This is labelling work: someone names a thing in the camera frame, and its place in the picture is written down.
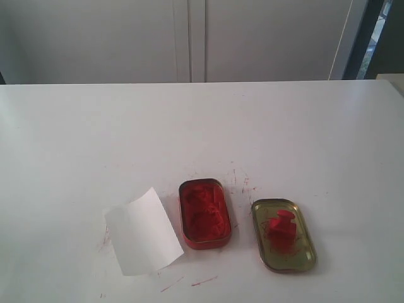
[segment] white paper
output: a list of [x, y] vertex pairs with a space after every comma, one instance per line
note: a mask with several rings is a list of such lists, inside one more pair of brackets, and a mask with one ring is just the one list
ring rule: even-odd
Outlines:
[[105, 220], [124, 276], [151, 273], [184, 254], [154, 188], [109, 210]]

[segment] gold tin lid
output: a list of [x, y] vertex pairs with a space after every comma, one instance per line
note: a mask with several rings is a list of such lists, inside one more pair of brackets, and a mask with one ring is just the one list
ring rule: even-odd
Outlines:
[[[289, 245], [287, 240], [281, 245], [268, 236], [270, 218], [276, 218], [279, 210], [287, 210], [295, 215], [291, 221], [296, 224], [295, 238]], [[252, 204], [252, 219], [256, 231], [259, 254], [263, 263], [277, 273], [310, 270], [317, 261], [316, 251], [310, 239], [303, 214], [299, 207], [286, 199], [261, 199]]]

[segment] open tin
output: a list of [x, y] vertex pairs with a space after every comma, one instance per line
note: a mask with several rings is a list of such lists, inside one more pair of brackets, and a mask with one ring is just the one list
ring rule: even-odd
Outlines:
[[215, 179], [190, 180], [179, 187], [182, 234], [193, 249], [226, 245], [232, 234], [222, 185]]
[[[295, 237], [290, 241], [273, 237], [268, 233], [268, 224], [282, 212], [290, 212], [294, 219]], [[286, 199], [261, 199], [251, 207], [259, 254], [263, 263], [277, 273], [310, 270], [317, 260], [306, 223], [299, 207]]]

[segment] white table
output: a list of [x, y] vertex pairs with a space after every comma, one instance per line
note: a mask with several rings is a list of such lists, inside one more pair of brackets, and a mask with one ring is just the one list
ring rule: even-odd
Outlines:
[[[204, 177], [230, 243], [123, 277], [102, 210], [154, 186], [179, 234], [178, 187]], [[403, 181], [387, 81], [0, 87], [0, 302], [403, 302]], [[249, 202], [270, 197], [301, 206], [311, 272], [260, 261]]]

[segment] metal tin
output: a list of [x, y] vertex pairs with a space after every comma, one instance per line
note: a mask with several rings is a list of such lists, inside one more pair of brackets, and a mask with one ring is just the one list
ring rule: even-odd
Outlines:
[[[288, 210], [295, 215], [296, 238], [291, 250], [286, 253], [276, 251], [268, 238], [266, 224], [269, 218], [277, 217], [278, 210]], [[252, 219], [256, 231], [259, 254], [263, 263], [277, 273], [290, 273], [310, 270], [317, 260], [309, 232], [299, 207], [286, 199], [261, 199], [252, 204]]]
[[[185, 195], [186, 191], [192, 190], [195, 186], [213, 186], [216, 191], [219, 191], [217, 197], [213, 194], [213, 201], [215, 207], [220, 210], [221, 219], [223, 220], [223, 224], [225, 224], [225, 229], [223, 230], [223, 234], [220, 237], [216, 237], [214, 239], [209, 239], [205, 241], [199, 241], [192, 236], [190, 232], [190, 227], [187, 226], [189, 220], [187, 220], [187, 197]], [[227, 205], [225, 202], [225, 195], [222, 185], [219, 181], [215, 179], [198, 179], [198, 180], [190, 180], [182, 183], [179, 187], [179, 204], [180, 204], [180, 212], [181, 212], [181, 224], [182, 224], [182, 234], [184, 236], [185, 242], [187, 245], [193, 249], [212, 249], [218, 248], [226, 245], [230, 240], [230, 236], [232, 234], [232, 224], [230, 222], [229, 212], [227, 210]]]

